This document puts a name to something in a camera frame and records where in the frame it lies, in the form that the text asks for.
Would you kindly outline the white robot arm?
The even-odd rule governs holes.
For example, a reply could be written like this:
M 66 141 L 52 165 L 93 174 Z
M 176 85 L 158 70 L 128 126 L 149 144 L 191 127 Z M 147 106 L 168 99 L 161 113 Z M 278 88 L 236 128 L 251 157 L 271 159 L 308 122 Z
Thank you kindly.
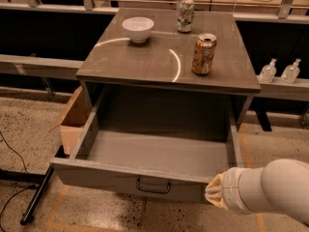
M 277 159 L 260 168 L 233 167 L 214 177 L 205 197 L 236 214 L 282 214 L 309 225 L 309 164 Z

